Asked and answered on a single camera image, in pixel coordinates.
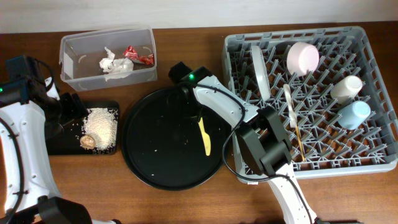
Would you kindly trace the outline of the pink bowl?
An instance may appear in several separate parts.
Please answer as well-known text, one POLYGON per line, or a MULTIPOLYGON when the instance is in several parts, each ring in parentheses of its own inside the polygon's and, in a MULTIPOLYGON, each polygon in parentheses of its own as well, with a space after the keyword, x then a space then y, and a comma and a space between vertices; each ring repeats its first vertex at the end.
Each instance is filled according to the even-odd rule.
POLYGON ((296 73, 298 77, 302 77, 314 72, 319 61, 319 51, 314 45, 296 42, 287 54, 287 70, 291 75, 296 73))

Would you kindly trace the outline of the white plastic fork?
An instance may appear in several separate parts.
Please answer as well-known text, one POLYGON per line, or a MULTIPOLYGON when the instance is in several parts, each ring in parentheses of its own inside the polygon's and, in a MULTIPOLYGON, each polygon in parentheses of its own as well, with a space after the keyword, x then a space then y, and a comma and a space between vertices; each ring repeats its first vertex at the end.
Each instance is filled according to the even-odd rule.
POLYGON ((287 102, 288 110, 289 110, 289 119, 290 119, 290 127, 296 128, 297 127, 297 115, 294 111, 292 95, 290 91, 290 87, 288 84, 283 85, 284 95, 287 102))

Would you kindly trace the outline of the yellow plastic knife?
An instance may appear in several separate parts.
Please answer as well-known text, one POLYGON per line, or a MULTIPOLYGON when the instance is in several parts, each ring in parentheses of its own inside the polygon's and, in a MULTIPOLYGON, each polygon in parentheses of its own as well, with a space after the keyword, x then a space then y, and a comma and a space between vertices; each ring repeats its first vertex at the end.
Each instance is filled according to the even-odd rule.
POLYGON ((211 139, 209 134, 205 131, 205 126, 204 126, 204 122, 203 122, 203 118, 200 118, 199 122, 198 122, 199 128, 200 128, 200 132, 201 132, 201 136, 202 136, 202 140, 203 140, 203 145, 205 148, 205 154, 206 156, 210 156, 211 154, 211 139))

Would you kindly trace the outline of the grey plate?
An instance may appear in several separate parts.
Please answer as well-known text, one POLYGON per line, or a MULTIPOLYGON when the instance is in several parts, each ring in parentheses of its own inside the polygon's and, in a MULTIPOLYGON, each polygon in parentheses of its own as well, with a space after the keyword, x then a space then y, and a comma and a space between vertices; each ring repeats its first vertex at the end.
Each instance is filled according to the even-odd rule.
POLYGON ((251 46, 251 57, 261 98, 267 101, 271 97, 271 90, 262 50, 258 45, 251 46))

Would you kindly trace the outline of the white rice pile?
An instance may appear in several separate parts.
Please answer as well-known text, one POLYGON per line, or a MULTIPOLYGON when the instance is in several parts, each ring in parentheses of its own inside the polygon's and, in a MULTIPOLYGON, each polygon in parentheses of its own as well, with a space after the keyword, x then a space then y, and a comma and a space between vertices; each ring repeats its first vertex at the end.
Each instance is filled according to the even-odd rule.
POLYGON ((112 152, 116 147, 119 112, 114 108, 90 108, 83 119, 82 135, 89 135, 95 139, 96 146, 92 150, 95 154, 112 152))

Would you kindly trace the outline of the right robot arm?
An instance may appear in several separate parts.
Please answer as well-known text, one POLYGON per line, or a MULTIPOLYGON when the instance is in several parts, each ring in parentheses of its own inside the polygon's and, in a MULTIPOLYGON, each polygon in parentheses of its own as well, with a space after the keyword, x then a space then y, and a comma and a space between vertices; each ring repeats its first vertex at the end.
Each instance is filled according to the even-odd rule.
POLYGON ((292 143, 275 109, 245 102, 205 67, 192 70, 179 62, 169 78, 187 99, 211 109, 232 127, 230 136, 236 136, 244 162, 257 175, 253 180, 270 185, 286 223, 320 222, 295 177, 292 143))

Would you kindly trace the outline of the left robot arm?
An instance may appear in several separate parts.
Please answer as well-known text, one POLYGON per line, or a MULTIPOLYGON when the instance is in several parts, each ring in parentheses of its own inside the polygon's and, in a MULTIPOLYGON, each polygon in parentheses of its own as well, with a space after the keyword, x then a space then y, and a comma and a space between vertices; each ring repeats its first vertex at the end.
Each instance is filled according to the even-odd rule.
POLYGON ((45 107, 59 102, 53 78, 1 85, 1 144, 6 168, 1 223, 94 223, 87 209, 63 199, 45 143, 45 107))

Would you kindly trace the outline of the red snack wrapper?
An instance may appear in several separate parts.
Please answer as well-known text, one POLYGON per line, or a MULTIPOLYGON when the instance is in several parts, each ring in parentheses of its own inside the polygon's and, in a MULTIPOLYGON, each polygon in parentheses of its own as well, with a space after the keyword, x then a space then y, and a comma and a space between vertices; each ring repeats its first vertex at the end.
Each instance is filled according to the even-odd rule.
POLYGON ((136 51, 136 49, 133 46, 129 46, 124 52, 123 55, 132 60, 133 62, 136 63, 141 63, 145 65, 154 65, 155 64, 155 56, 154 53, 148 48, 144 47, 144 49, 149 50, 150 54, 149 55, 139 55, 136 51))

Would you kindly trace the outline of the white plastic cup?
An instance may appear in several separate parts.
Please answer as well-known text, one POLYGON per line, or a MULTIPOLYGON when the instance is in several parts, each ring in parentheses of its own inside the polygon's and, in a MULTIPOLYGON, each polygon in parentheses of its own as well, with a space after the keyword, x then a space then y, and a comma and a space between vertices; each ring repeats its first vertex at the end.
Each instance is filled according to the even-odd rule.
POLYGON ((353 99, 362 87, 363 82, 359 77, 349 75, 331 89, 330 95, 337 100, 337 103, 343 104, 345 101, 353 99))

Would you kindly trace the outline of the white napkin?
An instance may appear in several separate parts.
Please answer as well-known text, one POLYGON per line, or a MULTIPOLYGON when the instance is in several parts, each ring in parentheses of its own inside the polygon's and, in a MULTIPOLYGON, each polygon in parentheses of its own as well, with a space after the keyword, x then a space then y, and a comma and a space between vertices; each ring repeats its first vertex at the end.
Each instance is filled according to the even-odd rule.
POLYGON ((127 77, 127 75, 117 77, 117 73, 126 73, 133 71, 134 64, 131 60, 129 60, 128 58, 115 59, 115 54, 112 53, 110 49, 108 49, 107 47, 105 47, 104 49, 108 56, 100 60, 99 66, 106 74, 106 76, 104 77, 106 82, 108 80, 115 80, 127 77))

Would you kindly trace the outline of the wooden chopstick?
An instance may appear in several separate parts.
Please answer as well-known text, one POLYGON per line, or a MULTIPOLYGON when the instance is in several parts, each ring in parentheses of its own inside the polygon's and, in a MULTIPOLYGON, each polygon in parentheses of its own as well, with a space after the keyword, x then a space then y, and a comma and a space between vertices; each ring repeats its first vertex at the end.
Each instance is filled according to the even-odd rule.
POLYGON ((298 141, 298 146, 299 146, 299 148, 300 148, 300 154, 301 154, 302 162, 305 162, 305 153, 304 153, 304 150, 303 150, 303 144, 302 144, 302 139, 301 139, 301 133, 300 133, 300 131, 299 131, 299 127, 298 127, 297 124, 296 124, 296 126, 295 126, 295 132, 296 132, 296 135, 297 135, 297 141, 298 141))

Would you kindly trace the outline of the light blue cup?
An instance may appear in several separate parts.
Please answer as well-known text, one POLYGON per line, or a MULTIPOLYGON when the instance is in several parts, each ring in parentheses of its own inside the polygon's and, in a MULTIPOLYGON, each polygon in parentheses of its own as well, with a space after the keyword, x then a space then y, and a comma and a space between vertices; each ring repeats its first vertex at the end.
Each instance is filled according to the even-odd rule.
POLYGON ((345 129, 354 130, 358 128, 371 113, 370 106, 364 101, 354 101, 348 106, 340 109, 338 114, 341 118, 338 124, 345 129))

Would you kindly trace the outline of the brown food patty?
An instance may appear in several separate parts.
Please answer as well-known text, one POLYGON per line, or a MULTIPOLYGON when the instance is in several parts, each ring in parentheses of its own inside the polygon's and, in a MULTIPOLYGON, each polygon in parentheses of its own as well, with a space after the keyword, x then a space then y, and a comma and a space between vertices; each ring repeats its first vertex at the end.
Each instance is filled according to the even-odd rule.
POLYGON ((80 146, 84 149, 94 149, 96 146, 95 139, 89 135, 80 138, 80 146))

